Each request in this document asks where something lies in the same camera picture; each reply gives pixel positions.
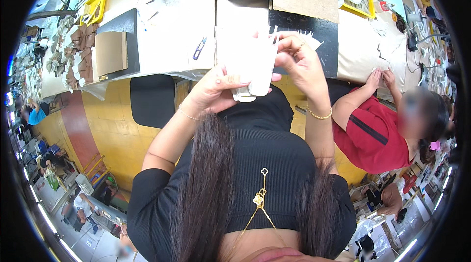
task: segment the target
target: red shirt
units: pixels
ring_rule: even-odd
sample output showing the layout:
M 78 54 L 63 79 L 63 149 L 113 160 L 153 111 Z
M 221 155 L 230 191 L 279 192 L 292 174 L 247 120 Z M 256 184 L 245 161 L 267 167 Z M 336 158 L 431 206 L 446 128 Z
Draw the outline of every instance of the red shirt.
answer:
M 368 173 L 408 167 L 409 149 L 397 121 L 396 112 L 371 96 L 352 112 L 346 132 L 333 123 L 333 138 L 350 162 Z

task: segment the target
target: stack of white pieces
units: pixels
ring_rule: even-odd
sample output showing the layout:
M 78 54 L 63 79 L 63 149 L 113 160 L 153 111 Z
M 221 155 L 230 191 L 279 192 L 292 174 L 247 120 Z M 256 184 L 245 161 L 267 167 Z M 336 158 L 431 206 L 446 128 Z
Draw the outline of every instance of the stack of white pieces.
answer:
M 268 94 L 279 41 L 279 35 L 276 34 L 278 26 L 275 26 L 271 35 L 268 34 L 269 29 L 259 31 L 257 38 L 239 36 L 232 40 L 233 48 L 237 48 L 238 52 L 227 59 L 227 74 L 240 75 L 251 81 L 249 86 L 232 89 L 236 101 L 250 102 L 257 96 Z

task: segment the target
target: black mat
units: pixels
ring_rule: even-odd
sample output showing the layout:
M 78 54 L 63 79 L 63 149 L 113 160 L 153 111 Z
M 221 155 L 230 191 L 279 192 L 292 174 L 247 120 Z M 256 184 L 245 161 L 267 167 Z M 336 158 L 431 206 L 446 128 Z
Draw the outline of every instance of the black mat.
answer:
M 278 31 L 312 31 L 315 39 L 324 43 L 317 49 L 317 54 L 328 78 L 337 77 L 339 63 L 339 27 L 338 24 L 320 18 L 311 18 L 290 12 L 268 10 L 268 19 L 272 33 L 275 25 Z M 274 73 L 286 74 L 282 68 L 275 68 Z
M 163 128 L 175 113 L 172 76 L 155 74 L 131 78 L 132 117 L 139 125 Z
M 137 35 L 138 10 L 129 10 L 112 19 L 101 27 L 97 34 L 103 32 L 126 32 L 126 46 L 128 48 L 128 68 L 107 74 L 108 80 L 120 76 L 137 73 L 141 70 L 139 65 L 138 35 Z

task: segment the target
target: chair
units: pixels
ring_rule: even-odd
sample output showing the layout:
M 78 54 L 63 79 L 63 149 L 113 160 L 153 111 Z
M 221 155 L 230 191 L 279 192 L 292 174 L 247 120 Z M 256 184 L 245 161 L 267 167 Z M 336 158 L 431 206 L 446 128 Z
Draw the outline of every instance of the chair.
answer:
M 131 78 L 132 117 L 139 125 L 163 128 L 175 113 L 172 76 L 155 74 Z

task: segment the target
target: long dark hair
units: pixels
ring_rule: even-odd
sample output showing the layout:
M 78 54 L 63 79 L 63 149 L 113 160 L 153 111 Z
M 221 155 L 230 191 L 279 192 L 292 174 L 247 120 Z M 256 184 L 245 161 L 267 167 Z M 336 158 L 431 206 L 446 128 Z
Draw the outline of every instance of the long dark hair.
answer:
M 436 92 L 431 93 L 433 94 L 433 99 L 430 101 L 430 104 L 433 104 L 434 109 L 437 110 L 437 116 L 435 120 L 431 120 L 427 137 L 419 141 L 419 156 L 424 165 L 435 164 L 436 152 L 430 150 L 429 146 L 431 142 L 438 141 L 444 136 L 446 124 L 450 118 L 443 98 Z
M 234 199 L 233 148 L 231 131 L 216 115 L 208 114 L 195 133 L 188 181 L 180 189 L 173 222 L 172 244 L 179 262 L 221 260 Z M 303 186 L 298 223 L 300 251 L 334 259 L 339 254 L 333 245 L 338 196 L 331 189 L 330 165 L 319 165 Z

